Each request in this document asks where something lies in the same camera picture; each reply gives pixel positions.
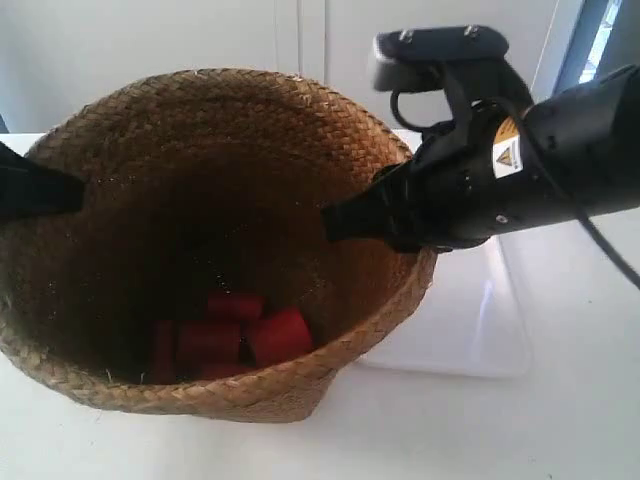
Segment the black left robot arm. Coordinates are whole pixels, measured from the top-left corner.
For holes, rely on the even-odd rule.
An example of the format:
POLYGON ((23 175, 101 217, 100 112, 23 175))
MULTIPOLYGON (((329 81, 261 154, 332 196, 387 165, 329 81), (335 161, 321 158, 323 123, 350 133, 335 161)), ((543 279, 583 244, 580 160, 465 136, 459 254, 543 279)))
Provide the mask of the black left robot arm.
POLYGON ((325 207, 322 221, 330 241, 453 250, 638 204, 639 69, 629 65, 524 111, 481 101, 427 130, 410 159, 325 207))

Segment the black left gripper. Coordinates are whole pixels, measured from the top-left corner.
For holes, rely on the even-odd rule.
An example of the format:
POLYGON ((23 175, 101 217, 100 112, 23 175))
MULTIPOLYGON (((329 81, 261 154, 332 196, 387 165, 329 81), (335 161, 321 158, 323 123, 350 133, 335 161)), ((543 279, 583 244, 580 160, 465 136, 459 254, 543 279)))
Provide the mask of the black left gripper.
POLYGON ((479 100, 422 133, 413 157, 321 209, 329 242, 380 239, 401 251, 471 248, 538 224, 538 170, 524 128, 531 107, 479 100))

